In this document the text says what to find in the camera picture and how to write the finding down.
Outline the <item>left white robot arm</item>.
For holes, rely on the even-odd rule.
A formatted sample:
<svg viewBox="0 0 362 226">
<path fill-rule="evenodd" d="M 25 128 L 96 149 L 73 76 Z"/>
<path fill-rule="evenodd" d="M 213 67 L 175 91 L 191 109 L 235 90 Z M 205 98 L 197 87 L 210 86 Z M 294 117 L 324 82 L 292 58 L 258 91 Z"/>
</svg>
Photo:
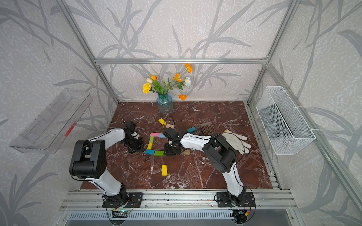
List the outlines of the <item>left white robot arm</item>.
<svg viewBox="0 0 362 226">
<path fill-rule="evenodd" d="M 74 146 L 69 173 L 72 179 L 88 181 L 102 190 L 105 199 L 125 202 L 129 200 L 125 185 L 107 170 L 106 150 L 117 143 L 123 144 L 132 153 L 141 150 L 144 145 L 135 125 L 111 129 L 91 139 L 78 140 Z"/>
</svg>

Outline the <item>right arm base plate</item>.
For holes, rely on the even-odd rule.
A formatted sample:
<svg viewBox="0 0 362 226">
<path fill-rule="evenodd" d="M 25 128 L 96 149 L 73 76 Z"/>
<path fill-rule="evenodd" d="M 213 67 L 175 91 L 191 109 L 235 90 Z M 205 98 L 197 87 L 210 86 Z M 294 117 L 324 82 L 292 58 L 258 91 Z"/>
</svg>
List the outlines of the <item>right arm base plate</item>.
<svg viewBox="0 0 362 226">
<path fill-rule="evenodd" d="M 255 197 L 252 192 L 246 192 L 240 204 L 234 204 L 227 192 L 217 192 L 216 198 L 219 208 L 223 207 L 238 207 L 238 208 L 254 208 Z"/>
</svg>

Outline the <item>yellow block front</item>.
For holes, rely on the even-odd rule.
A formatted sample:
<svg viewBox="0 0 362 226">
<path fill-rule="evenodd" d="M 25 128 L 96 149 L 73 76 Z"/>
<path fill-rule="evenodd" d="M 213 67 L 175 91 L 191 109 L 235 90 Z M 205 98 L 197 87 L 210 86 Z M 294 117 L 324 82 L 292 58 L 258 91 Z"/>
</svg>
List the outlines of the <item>yellow block front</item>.
<svg viewBox="0 0 362 226">
<path fill-rule="evenodd" d="M 162 165 L 161 169 L 162 169 L 162 176 L 163 177 L 167 176 L 168 175 L 167 165 Z"/>
</svg>

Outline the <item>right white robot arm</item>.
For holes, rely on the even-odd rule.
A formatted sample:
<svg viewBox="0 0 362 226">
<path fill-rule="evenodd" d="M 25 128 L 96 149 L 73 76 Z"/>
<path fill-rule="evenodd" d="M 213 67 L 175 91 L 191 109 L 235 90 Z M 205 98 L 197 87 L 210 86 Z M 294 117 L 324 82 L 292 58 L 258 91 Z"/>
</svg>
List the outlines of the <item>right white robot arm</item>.
<svg viewBox="0 0 362 226">
<path fill-rule="evenodd" d="M 172 128 L 164 132 L 172 148 L 195 149 L 202 151 L 216 170 L 222 173 L 227 192 L 231 198 L 240 199 L 246 189 L 241 182 L 237 169 L 237 150 L 222 135 L 198 136 L 191 133 L 178 133 Z"/>
</svg>

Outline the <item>pink block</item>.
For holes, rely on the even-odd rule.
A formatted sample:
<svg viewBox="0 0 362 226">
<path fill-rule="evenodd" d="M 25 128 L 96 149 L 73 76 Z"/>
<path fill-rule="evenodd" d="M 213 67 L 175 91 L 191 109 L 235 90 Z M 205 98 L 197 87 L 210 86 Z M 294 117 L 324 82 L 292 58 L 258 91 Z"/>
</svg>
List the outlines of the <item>pink block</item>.
<svg viewBox="0 0 362 226">
<path fill-rule="evenodd" d="M 159 137 L 159 133 L 154 133 L 154 132 L 153 132 L 153 133 L 150 134 L 150 136 L 151 136 L 151 137 Z"/>
</svg>

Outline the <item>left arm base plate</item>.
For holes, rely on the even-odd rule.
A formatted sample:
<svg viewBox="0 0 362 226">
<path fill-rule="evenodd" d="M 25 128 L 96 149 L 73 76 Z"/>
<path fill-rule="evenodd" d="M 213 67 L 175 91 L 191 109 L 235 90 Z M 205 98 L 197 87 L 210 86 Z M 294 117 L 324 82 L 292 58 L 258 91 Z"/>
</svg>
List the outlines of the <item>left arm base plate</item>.
<svg viewBox="0 0 362 226">
<path fill-rule="evenodd" d="M 143 193 L 128 193 L 126 195 L 104 195 L 102 208 L 140 208 Z"/>
</svg>

